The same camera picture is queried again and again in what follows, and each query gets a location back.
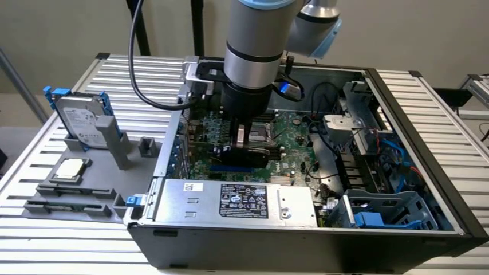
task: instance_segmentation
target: blue connector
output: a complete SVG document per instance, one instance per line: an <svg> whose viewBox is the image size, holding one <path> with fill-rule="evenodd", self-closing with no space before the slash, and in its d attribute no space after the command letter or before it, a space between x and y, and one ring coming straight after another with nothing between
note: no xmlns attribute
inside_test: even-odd
<svg viewBox="0 0 489 275"><path fill-rule="evenodd" d="M285 93L285 91L288 90L288 86L289 86L289 84L286 82L284 82L282 86L280 87L281 93Z"/></svg>
<svg viewBox="0 0 489 275"><path fill-rule="evenodd" d="M397 145L394 144L391 141L386 140L386 139L382 139L381 140L381 143L383 143L385 145L390 146L391 148L394 148L395 150L398 150L399 152L399 157L403 161L403 149Z"/></svg>
<svg viewBox="0 0 489 275"><path fill-rule="evenodd" d="M141 195L129 196L128 200L125 201L125 206L126 207L141 207L142 206L141 201L142 201Z"/></svg>

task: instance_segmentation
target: gray parts tray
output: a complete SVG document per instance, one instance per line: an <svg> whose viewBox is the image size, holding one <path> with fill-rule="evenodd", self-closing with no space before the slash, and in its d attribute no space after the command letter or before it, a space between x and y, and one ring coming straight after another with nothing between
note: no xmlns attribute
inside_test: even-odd
<svg viewBox="0 0 489 275"><path fill-rule="evenodd" d="M108 150L66 150L24 205L22 217L121 223L125 200L146 192L157 162L157 158L141 157L138 142L130 142L128 151L129 168L120 170ZM65 159L84 160L80 180L53 180Z"/></svg>

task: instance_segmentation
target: blue tab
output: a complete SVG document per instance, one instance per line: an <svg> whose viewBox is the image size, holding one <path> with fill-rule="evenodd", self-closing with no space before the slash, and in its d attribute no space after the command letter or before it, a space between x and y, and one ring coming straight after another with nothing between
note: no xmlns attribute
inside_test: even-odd
<svg viewBox="0 0 489 275"><path fill-rule="evenodd" d="M54 96L65 96L70 93L70 89L65 89L65 88L56 88L52 92L52 94Z"/></svg>
<svg viewBox="0 0 489 275"><path fill-rule="evenodd" d="M56 105L54 105L54 101L53 101L53 96L50 94L50 89L52 89L50 86L45 86L44 89L42 89L42 91L44 91L44 97L45 97L45 99L49 102L49 107L54 110L56 109Z"/></svg>
<svg viewBox="0 0 489 275"><path fill-rule="evenodd" d="M385 225L385 228L393 229L421 229L422 222L417 219L415 221L409 222L406 225Z"/></svg>
<svg viewBox="0 0 489 275"><path fill-rule="evenodd" d="M141 196L129 196L128 200L125 201L126 207L140 207L141 206Z"/></svg>
<svg viewBox="0 0 489 275"><path fill-rule="evenodd" d="M381 213L359 212L354 215L354 222L358 227L383 227Z"/></svg>

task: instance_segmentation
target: motherboard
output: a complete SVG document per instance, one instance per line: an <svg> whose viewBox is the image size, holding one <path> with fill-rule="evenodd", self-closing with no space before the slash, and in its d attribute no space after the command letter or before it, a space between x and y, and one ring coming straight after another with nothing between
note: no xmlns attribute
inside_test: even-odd
<svg viewBox="0 0 489 275"><path fill-rule="evenodd" d="M317 187L318 183L306 175L306 169L316 162L309 140L310 123L305 113L294 111L269 111L257 117L252 124L249 144L276 148L276 156L265 168L242 168L226 166L210 154L216 145L228 142L230 122L218 112L192 119L189 178Z"/></svg>

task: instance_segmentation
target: slotted metal surface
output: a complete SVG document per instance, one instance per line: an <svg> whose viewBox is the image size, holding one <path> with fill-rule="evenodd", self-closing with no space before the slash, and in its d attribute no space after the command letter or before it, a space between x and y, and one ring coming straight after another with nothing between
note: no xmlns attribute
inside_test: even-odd
<svg viewBox="0 0 489 275"><path fill-rule="evenodd" d="M170 103L181 85L181 59L137 57L136 76L141 91L156 101ZM112 55L94 61L74 85L74 91L106 91L121 129L130 139L165 136L169 112L146 106L134 97L126 72L126 57ZM459 146L457 154L438 151L437 159L445 167L455 167L453 183L474 210L479 222L489 226L489 185L486 185L486 159L477 153L470 141L454 131L457 126L435 110L426 115L423 108L435 109L438 103L419 92L419 80L407 72L379 71L387 85L414 87L397 94L414 95L403 103L414 112L409 118L415 124L445 125L433 127L449 132L433 132L418 127L431 150L449 150L443 144ZM414 105L414 101L426 101ZM146 263L138 247L122 225L96 222L28 220L20 217L25 200L34 194L37 184L48 175L65 145L66 132L56 115L50 117L12 169L0 180L0 274L208 274L198 270L156 270ZM482 246L462 257L438 257L406 274L487 274L489 248ZM216 272L217 274L278 274L262 272Z"/></svg>
<svg viewBox="0 0 489 275"><path fill-rule="evenodd" d="M381 72L379 75L389 89L393 88L394 83L397 91L411 95L411 100L406 102L402 96L393 93L469 208L475 210L477 219L483 227L489 228L487 215L483 211L489 210L489 152L486 147L467 131L459 118L449 110L447 105L422 78L413 77L405 72ZM423 107L413 109L414 101Z"/></svg>

